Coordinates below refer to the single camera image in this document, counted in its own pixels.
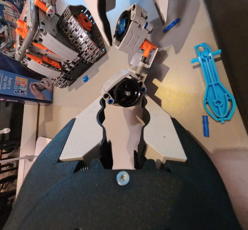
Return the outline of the large grey orange toy vehicle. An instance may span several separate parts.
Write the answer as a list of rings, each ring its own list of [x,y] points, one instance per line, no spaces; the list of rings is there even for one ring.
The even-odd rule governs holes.
[[[15,59],[66,88],[102,58],[106,48],[84,5],[68,5],[59,15],[56,2],[26,0],[15,30]]]

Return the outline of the blue toy kit box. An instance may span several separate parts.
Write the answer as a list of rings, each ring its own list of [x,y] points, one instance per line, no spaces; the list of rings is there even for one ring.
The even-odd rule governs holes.
[[[51,104],[53,86],[43,75],[29,71],[15,60],[16,23],[25,0],[0,0],[0,94],[1,101]]]

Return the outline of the white desk lamp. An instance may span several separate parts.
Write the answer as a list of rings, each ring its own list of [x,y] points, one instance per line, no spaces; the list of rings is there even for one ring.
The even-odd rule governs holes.
[[[45,138],[45,137],[39,137],[36,141],[36,146],[35,146],[35,154],[34,155],[28,155],[24,157],[17,157],[17,158],[7,158],[5,160],[0,160],[1,164],[6,164],[9,162],[14,162],[18,160],[29,160],[32,161],[33,159],[36,159],[41,152],[44,150],[44,148],[50,143],[52,139]]]

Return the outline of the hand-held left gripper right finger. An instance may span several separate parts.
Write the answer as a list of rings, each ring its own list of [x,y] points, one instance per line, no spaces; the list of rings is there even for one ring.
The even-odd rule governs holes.
[[[151,98],[142,101],[143,155],[160,168],[166,161],[186,162],[187,157],[170,115]]]

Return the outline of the grey orange twin-motor toy assembly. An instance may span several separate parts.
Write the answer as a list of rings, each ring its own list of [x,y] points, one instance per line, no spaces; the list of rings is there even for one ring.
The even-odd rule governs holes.
[[[117,27],[122,17],[128,20],[128,24],[125,33],[119,35]],[[141,102],[147,91],[148,69],[158,52],[158,47],[147,39],[152,30],[147,11],[137,3],[123,11],[117,20],[112,44],[131,56],[131,67],[117,72],[103,85],[101,94],[108,104],[132,107]]]

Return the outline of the light blue brick separator tool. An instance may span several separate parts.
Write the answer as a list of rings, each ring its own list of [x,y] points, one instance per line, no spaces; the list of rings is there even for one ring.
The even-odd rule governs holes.
[[[222,84],[215,65],[214,56],[222,53],[221,49],[212,51],[206,43],[194,47],[197,58],[191,63],[200,62],[206,88],[203,98],[203,107],[208,115],[215,121],[224,124],[231,120],[235,109],[236,101],[231,92]]]

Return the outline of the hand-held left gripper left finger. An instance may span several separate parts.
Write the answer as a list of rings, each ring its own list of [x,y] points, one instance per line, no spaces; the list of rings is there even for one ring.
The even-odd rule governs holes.
[[[60,161],[91,161],[102,157],[100,144],[105,135],[99,113],[104,104],[99,96],[75,118],[60,155]]]

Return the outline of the blue toy pin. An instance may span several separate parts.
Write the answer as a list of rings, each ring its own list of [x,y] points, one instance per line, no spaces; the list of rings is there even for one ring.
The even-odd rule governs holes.
[[[202,116],[203,123],[203,135],[204,137],[209,137],[209,121],[208,116]]]

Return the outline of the tiny blue toy piece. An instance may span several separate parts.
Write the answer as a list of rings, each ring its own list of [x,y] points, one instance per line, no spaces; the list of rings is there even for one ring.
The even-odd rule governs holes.
[[[163,29],[163,33],[168,32],[172,27],[174,27],[176,24],[178,24],[180,22],[180,18],[176,18],[173,22],[171,22],[168,26],[166,26]]]

